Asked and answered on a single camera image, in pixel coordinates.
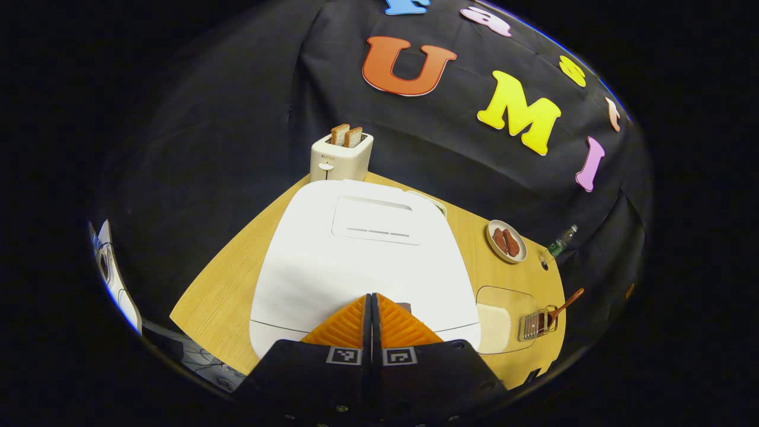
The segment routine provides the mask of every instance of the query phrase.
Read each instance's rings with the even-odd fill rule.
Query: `yellow letter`
[[[477,118],[496,129],[503,129],[503,114],[508,107],[509,134],[516,136],[532,123],[530,130],[522,134],[522,143],[545,156],[548,153],[548,137],[553,123],[562,114],[561,110],[547,98],[540,98],[528,107],[519,80],[497,70],[493,71],[493,77],[498,81],[496,92],[487,109],[477,113]]]
[[[582,68],[564,55],[561,55],[559,59],[561,59],[559,68],[564,71],[564,74],[568,75],[580,87],[585,87],[585,71],[582,71]]]

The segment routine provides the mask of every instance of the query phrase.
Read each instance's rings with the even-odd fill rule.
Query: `sausage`
[[[496,232],[493,233],[493,240],[496,242],[498,249],[502,250],[504,254],[509,253],[509,247],[506,246],[506,240],[501,229],[496,229]]]
[[[519,244],[514,240],[512,234],[507,229],[504,229],[503,236],[506,240],[506,247],[509,248],[509,256],[515,257],[519,255]]]

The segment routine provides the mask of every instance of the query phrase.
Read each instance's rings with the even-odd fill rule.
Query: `black cloth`
[[[500,36],[462,17],[469,5],[433,2],[425,14],[392,17],[383,0],[282,0],[181,52],[114,139],[94,215],[111,220],[140,312],[176,330],[168,314],[195,276],[308,174],[316,139],[349,123],[375,137],[371,172],[504,220],[543,245],[577,224],[559,266],[565,294],[586,293],[568,310],[562,357],[597,339],[624,306],[650,239],[653,176],[642,132],[622,105],[622,131],[612,129],[604,97],[613,95],[594,72],[584,68],[583,88],[559,69],[560,55],[580,63],[571,53],[505,15],[512,37]],[[363,79],[371,36],[411,43],[395,63],[401,78],[418,75],[422,45],[458,58],[431,93],[397,96]],[[494,70],[520,80],[528,104],[546,97],[561,109],[546,156],[477,120],[496,88]],[[590,193],[575,181],[588,136],[606,151]]]

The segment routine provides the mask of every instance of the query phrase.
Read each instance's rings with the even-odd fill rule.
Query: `toast slice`
[[[329,140],[330,144],[339,145],[345,147],[345,134],[351,129],[350,125],[340,125],[332,128],[332,139]]]
[[[353,148],[361,142],[361,132],[364,130],[361,126],[345,132],[345,145],[343,147]]]

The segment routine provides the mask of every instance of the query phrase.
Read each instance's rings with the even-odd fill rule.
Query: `water bottle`
[[[554,240],[553,243],[551,243],[551,246],[548,247],[548,252],[551,254],[551,256],[554,258],[558,257],[564,248],[567,247],[569,241],[572,240],[572,237],[575,237],[576,232],[577,226],[573,225],[571,229],[566,230],[561,237]]]

